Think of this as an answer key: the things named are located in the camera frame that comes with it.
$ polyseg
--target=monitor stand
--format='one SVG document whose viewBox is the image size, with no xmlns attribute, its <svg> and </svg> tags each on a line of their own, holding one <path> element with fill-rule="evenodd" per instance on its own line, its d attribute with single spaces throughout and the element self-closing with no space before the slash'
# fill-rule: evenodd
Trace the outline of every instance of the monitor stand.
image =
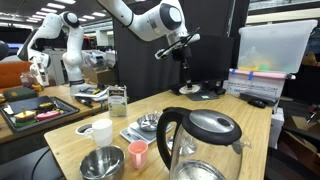
<svg viewBox="0 0 320 180">
<path fill-rule="evenodd" d="M 215 91 L 203 84 L 200 85 L 201 89 L 198 92 L 185 94 L 192 101 L 203 101 L 203 100 L 212 100 L 218 99 L 219 96 L 215 93 Z"/>
</svg>

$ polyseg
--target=pink cup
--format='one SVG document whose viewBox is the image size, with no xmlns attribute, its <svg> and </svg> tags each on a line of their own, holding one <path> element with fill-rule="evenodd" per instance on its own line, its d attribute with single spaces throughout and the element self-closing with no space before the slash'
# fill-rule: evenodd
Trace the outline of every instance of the pink cup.
<svg viewBox="0 0 320 180">
<path fill-rule="evenodd" d="M 147 161 L 148 144 L 145 141 L 137 140 L 128 147 L 131 162 L 134 168 L 142 168 Z"/>
</svg>

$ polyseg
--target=white cup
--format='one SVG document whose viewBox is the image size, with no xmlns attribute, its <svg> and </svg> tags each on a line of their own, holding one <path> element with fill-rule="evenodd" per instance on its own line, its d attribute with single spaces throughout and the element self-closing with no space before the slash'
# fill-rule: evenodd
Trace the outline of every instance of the white cup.
<svg viewBox="0 0 320 180">
<path fill-rule="evenodd" d="M 85 136 L 94 139 L 98 147 L 108 146 L 112 143 L 112 121 L 100 119 L 92 123 L 92 128 L 84 132 Z"/>
</svg>

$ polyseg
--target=kettle handle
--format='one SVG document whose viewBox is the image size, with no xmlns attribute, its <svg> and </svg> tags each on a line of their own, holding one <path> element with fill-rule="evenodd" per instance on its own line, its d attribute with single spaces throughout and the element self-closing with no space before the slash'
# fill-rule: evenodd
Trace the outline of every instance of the kettle handle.
<svg viewBox="0 0 320 180">
<path fill-rule="evenodd" d="M 170 122 L 176 122 L 176 128 L 174 130 L 173 135 L 173 145 L 176 138 L 177 130 L 180 127 L 180 124 L 182 123 L 182 119 L 185 115 L 190 114 L 190 110 L 179 108 L 179 107 L 169 107 L 163 110 L 163 113 L 158 121 L 157 125 L 157 144 L 158 144 L 158 150 L 160 153 L 160 156 L 167 166 L 167 168 L 170 170 L 171 166 L 171 155 L 169 153 L 169 150 L 167 148 L 167 142 L 166 142 L 166 132 L 167 132 L 167 126 Z"/>
</svg>

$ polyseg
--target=kettle spout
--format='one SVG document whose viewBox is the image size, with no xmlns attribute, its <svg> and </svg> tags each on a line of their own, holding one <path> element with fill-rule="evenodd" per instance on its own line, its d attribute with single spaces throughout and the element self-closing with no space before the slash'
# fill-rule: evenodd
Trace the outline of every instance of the kettle spout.
<svg viewBox="0 0 320 180">
<path fill-rule="evenodd" d="M 252 148 L 251 141 L 246 135 L 242 135 L 239 140 L 232 143 L 232 148 L 237 154 L 242 153 L 243 147 L 249 147 L 250 149 Z"/>
<path fill-rule="evenodd" d="M 250 149 L 252 149 L 251 141 L 248 138 L 248 136 L 245 134 L 242 134 L 240 138 L 240 144 L 241 144 L 241 147 L 249 147 Z"/>
</svg>

